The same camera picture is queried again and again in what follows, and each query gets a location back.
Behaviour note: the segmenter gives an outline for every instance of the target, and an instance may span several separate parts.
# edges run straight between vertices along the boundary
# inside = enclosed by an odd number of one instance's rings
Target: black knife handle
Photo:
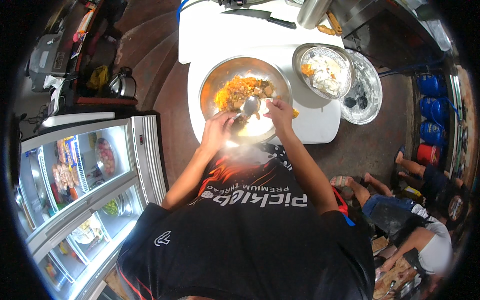
[[[272,18],[272,17],[268,18],[267,21],[270,22],[270,23],[274,23],[274,24],[286,27],[286,28],[297,29],[297,24],[289,22],[289,21],[275,19],[275,18]]]

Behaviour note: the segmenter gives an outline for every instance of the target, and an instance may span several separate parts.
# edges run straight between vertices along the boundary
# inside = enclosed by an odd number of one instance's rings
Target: white shirt
[[[423,218],[428,217],[427,210],[420,204],[412,208],[412,212]],[[419,262],[423,269],[429,274],[442,274],[447,269],[452,256],[452,240],[447,227],[430,216],[426,219],[433,222],[425,225],[435,235],[428,244],[419,252]]]

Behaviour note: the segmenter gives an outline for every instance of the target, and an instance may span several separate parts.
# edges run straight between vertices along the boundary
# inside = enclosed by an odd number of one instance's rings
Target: blue container
[[[447,99],[423,97],[420,100],[420,112],[421,115],[434,123],[440,124],[442,127],[445,122],[448,121],[449,106]]]
[[[420,93],[429,97],[447,95],[447,86],[443,75],[421,74],[417,77]]]
[[[435,146],[446,145],[446,132],[435,123],[423,121],[420,125],[420,138]]]

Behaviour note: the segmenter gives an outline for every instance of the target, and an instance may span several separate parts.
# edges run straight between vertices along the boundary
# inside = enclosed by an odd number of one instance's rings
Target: person's left hand
[[[234,122],[234,112],[221,111],[205,123],[204,134],[200,148],[210,156],[214,156],[230,138],[230,129]]]
[[[395,264],[395,260],[392,258],[387,259],[384,264],[380,267],[381,272],[388,272]]]

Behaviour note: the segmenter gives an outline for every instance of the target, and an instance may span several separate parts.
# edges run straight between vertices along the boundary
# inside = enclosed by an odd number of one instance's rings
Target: red strap
[[[344,215],[348,216],[348,206],[347,204],[345,203],[345,201],[343,201],[343,198],[342,196],[340,196],[340,194],[338,193],[338,191],[336,190],[335,187],[332,187],[333,189],[333,193],[335,194],[335,196],[340,200],[340,202],[342,203],[342,205],[339,205],[338,206],[338,210],[343,213]]]

